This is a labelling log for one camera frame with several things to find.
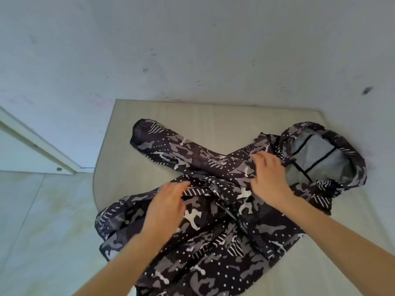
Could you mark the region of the person's right hand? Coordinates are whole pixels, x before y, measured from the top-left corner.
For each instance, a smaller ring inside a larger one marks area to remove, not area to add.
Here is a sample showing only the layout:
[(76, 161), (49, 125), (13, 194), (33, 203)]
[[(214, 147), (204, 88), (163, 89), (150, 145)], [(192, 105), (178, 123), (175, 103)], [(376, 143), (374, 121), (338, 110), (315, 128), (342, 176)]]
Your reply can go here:
[(282, 174), (256, 174), (250, 185), (256, 196), (284, 214), (296, 200), (286, 182), (284, 167)]

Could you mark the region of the person's left hand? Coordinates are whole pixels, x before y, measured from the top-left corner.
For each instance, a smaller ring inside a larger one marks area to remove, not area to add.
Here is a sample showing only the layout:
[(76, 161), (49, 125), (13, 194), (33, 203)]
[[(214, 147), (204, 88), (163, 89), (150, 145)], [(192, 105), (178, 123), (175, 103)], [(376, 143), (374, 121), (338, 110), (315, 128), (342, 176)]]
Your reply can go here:
[(157, 193), (147, 210), (141, 234), (164, 245), (176, 232), (184, 215), (185, 203), (182, 197), (178, 202), (163, 202), (158, 198)]

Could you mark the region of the black grey camouflage hooded jacket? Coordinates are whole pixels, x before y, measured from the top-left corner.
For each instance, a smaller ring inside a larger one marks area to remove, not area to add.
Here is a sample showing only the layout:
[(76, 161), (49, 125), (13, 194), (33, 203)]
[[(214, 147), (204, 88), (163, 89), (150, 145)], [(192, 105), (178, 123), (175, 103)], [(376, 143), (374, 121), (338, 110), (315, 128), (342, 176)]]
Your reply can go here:
[(223, 155), (151, 119), (130, 140), (156, 164), (182, 173), (185, 217), (136, 283), (137, 296), (235, 296), (252, 286), (304, 236), (303, 230), (256, 197), (250, 154), (265, 151), (286, 167), (295, 196), (330, 215), (332, 199), (366, 183), (363, 157), (320, 124), (294, 124), (281, 135), (260, 133)]

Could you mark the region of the person's left forearm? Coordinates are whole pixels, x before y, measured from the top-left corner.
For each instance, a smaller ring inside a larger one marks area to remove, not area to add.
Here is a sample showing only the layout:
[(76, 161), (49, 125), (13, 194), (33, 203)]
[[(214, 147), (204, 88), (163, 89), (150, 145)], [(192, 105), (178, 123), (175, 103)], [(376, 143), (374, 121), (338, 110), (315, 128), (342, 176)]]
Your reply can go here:
[(72, 296), (127, 296), (176, 228), (143, 229)]

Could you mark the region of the person's right forearm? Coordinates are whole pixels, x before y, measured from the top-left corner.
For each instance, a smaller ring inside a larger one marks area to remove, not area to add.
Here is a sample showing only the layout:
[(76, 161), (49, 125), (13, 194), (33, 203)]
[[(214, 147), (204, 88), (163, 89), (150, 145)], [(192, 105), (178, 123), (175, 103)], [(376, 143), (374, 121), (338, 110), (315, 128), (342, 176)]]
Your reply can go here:
[(319, 246), (363, 296), (395, 296), (395, 256), (305, 200), (288, 195), (274, 208)]

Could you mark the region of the white door frame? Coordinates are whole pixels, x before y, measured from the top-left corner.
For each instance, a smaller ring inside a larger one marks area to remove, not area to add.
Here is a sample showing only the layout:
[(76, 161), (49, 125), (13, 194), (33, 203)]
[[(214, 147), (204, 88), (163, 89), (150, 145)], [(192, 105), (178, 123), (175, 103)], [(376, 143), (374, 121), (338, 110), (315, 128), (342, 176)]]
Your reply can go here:
[(94, 168), (83, 168), (49, 144), (27, 125), (0, 106), (0, 170), (75, 174), (93, 173)]

